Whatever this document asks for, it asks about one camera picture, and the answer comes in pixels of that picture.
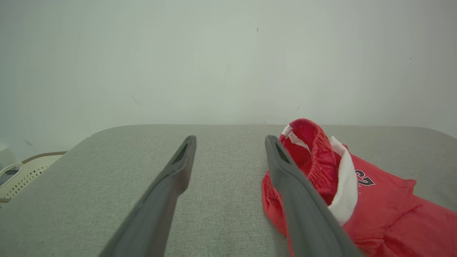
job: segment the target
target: white lining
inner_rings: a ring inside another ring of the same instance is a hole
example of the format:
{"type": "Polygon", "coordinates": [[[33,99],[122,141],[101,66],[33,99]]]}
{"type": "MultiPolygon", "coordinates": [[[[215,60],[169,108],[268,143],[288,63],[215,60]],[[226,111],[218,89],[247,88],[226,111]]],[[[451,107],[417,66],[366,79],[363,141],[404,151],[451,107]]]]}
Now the white lining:
{"type": "MultiPolygon", "coordinates": [[[[287,125],[281,134],[289,138],[293,144],[300,145],[309,151],[309,147],[292,132],[292,129],[290,125],[287,125]]],[[[346,147],[335,137],[330,138],[330,145],[332,150],[341,156],[341,161],[338,167],[338,187],[332,204],[329,205],[329,210],[342,226],[352,216],[357,204],[357,176],[351,154],[346,147]]]]}
{"type": "Polygon", "coordinates": [[[303,140],[301,140],[300,138],[298,138],[292,131],[289,132],[289,135],[287,135],[288,139],[290,139],[290,141],[292,142],[292,144],[296,144],[296,145],[299,145],[299,146],[302,146],[304,148],[306,148],[308,150],[308,152],[311,153],[311,151],[309,150],[309,147],[307,144],[305,144],[305,142],[303,142],[303,140]]]}

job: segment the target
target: gray upholstered table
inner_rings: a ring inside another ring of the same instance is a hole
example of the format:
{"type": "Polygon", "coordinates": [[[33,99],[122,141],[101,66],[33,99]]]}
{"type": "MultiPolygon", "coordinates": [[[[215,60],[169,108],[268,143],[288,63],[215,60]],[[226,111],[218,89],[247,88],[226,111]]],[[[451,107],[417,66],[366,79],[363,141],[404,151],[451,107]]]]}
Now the gray upholstered table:
{"type": "MultiPolygon", "coordinates": [[[[135,125],[72,148],[0,209],[0,255],[97,255],[182,140],[197,136],[166,253],[287,255],[262,208],[264,138],[283,125],[135,125]]],[[[425,128],[323,126],[415,194],[457,211],[457,139],[425,128]]]]}

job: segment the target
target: gray cushion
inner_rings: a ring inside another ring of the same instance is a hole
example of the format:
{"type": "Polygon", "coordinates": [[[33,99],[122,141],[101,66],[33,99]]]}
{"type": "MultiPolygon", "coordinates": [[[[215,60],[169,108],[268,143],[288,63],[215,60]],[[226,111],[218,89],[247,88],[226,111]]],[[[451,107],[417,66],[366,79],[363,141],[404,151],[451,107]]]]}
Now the gray cushion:
{"type": "MultiPolygon", "coordinates": [[[[415,194],[457,210],[457,139],[415,127],[322,126],[415,194]]],[[[197,136],[189,188],[166,254],[288,255],[263,212],[264,139],[283,125],[134,125],[86,138],[0,209],[6,255],[97,255],[188,135],[197,136]]]]}

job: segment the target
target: white wall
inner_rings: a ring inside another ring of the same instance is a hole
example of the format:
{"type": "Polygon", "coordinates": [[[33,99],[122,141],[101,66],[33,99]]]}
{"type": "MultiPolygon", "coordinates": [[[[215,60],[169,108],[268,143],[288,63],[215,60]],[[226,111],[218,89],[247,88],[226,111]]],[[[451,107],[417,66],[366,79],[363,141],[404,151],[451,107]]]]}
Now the white wall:
{"type": "Polygon", "coordinates": [[[455,0],[5,0],[0,142],[24,159],[126,124],[296,118],[457,137],[456,12],[455,0]]]}

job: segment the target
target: black number print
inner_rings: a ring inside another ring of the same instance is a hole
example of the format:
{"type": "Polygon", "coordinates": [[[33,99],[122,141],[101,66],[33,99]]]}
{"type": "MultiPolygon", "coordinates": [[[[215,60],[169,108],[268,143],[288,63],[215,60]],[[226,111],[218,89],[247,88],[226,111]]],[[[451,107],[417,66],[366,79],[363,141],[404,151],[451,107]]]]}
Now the black number print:
{"type": "Polygon", "coordinates": [[[375,184],[373,182],[373,180],[370,179],[370,177],[365,176],[365,173],[363,171],[356,170],[356,173],[358,174],[358,176],[361,179],[361,180],[357,179],[357,182],[359,182],[360,184],[365,185],[365,186],[371,186],[371,185],[375,184]]]}

